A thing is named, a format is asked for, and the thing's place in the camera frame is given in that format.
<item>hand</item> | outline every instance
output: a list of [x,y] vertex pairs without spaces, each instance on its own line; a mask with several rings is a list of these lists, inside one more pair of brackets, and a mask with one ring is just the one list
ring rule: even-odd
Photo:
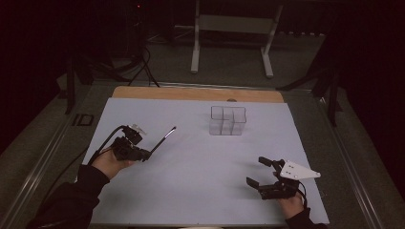
[[131,166],[135,161],[117,160],[111,148],[101,151],[101,155],[96,158],[92,166],[101,171],[107,178],[114,178],[121,169]]
[[298,192],[292,198],[278,198],[277,201],[280,203],[286,219],[290,219],[304,211],[303,199]]

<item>white paper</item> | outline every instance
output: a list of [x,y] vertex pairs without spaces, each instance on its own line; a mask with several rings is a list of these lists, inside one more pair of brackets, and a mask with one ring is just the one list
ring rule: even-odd
[[[245,107],[242,135],[210,135],[211,106]],[[116,127],[134,123],[148,133],[138,146],[149,151],[174,126],[177,130],[149,160],[122,170],[104,187],[92,223],[285,224],[277,201],[261,200],[245,179],[262,185],[277,181],[274,169],[259,163],[259,156],[310,168],[287,104],[110,98],[83,162]],[[109,144],[122,135],[116,133]],[[329,223],[315,180],[302,182],[311,219]]]

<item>metal stand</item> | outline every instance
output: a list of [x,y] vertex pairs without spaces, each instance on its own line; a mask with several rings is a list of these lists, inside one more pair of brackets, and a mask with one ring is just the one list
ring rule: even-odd
[[266,77],[273,77],[268,51],[270,50],[282,11],[283,6],[278,6],[274,18],[271,19],[207,15],[200,14],[200,0],[196,0],[194,50],[191,61],[191,72],[197,73],[199,71],[200,31],[235,31],[268,34],[267,43],[261,48],[261,55],[265,66]]

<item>cable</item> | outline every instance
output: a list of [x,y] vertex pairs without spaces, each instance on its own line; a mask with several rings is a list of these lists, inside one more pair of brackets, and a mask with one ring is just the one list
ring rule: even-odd
[[123,129],[124,126],[118,126],[115,130],[113,130],[110,135],[107,137],[107,139],[105,139],[105,141],[102,143],[102,145],[100,146],[100,148],[98,148],[98,150],[95,151],[95,153],[92,155],[92,157],[90,158],[89,162],[87,163],[88,165],[93,164],[93,162],[95,161],[95,159],[100,156],[100,152],[101,150],[104,148],[104,146],[107,144],[107,142],[111,139],[111,137],[113,137],[113,135],[119,131],[119,129]]
[[147,75],[148,75],[149,80],[151,79],[151,77],[153,78],[152,74],[150,73],[149,67],[148,67],[148,63],[149,63],[149,60],[150,60],[150,58],[151,58],[151,53],[150,53],[149,50],[146,49],[145,47],[143,47],[143,48],[144,48],[144,49],[146,50],[146,52],[148,53],[148,58],[145,60],[144,57],[142,57],[143,66],[142,66],[142,68],[140,68],[140,70],[134,75],[134,77],[132,77],[132,79],[131,79],[131,80],[129,81],[129,83],[128,83],[128,86],[131,86],[131,84],[134,82],[135,78],[137,78],[137,76],[138,76],[138,75],[142,72],[142,70],[144,70],[145,68],[147,68],[146,73],[147,73]]
[[44,198],[42,199],[42,202],[39,206],[42,206],[42,204],[45,202],[45,200],[48,198],[48,195],[50,194],[51,190],[53,189],[53,187],[55,186],[55,184],[59,181],[60,177],[62,177],[62,175],[69,169],[69,167],[72,166],[73,163],[75,163],[75,161],[77,161],[84,153],[87,152],[87,150],[89,149],[89,146],[87,146],[82,152],[80,152],[80,154],[78,156],[76,156],[71,163],[69,163],[63,170],[62,172],[60,172],[60,174],[57,176],[57,178],[54,180],[53,184],[51,185],[51,187],[48,189],[47,194],[45,194]]
[[304,193],[301,191],[301,190],[299,190],[298,189],[298,193],[300,193],[301,194],[301,196],[303,197],[303,199],[304,199],[304,209],[307,209],[307,207],[308,207],[308,202],[307,202],[307,189],[305,188],[305,186],[304,186],[304,184],[300,181],[300,184],[303,186],[303,188],[304,188]]

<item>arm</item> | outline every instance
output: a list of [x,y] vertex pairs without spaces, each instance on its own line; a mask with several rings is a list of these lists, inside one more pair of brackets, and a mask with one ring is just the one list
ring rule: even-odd
[[113,151],[106,149],[92,165],[80,165],[76,183],[63,183],[54,191],[27,228],[87,228],[104,185],[133,163],[117,161]]
[[299,193],[292,198],[277,199],[290,229],[327,229],[325,224],[315,224],[309,218],[309,208],[304,208]]

